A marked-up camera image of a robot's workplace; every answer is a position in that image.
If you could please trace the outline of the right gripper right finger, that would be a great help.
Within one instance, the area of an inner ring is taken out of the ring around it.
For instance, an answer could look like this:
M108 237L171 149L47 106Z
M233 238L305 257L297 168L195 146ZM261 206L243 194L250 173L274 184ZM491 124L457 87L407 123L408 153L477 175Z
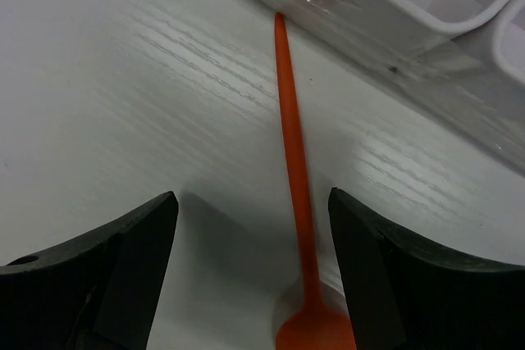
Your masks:
M522 266L446 247L341 189L328 211L358 348L523 348Z

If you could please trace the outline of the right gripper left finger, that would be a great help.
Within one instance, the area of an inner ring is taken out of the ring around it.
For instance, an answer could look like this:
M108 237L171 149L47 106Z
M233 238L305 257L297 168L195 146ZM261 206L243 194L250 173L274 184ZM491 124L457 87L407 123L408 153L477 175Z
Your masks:
M3 349L145 349L176 232L162 193L1 268Z

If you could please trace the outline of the orange spoon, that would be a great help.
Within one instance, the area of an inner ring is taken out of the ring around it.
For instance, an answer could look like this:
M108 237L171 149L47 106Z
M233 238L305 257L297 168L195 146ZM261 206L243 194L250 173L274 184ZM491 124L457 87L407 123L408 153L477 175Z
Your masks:
M282 137L304 287L304 305L277 331L276 348L355 349L350 319L331 309L322 295L299 105L281 13L275 15L274 32Z

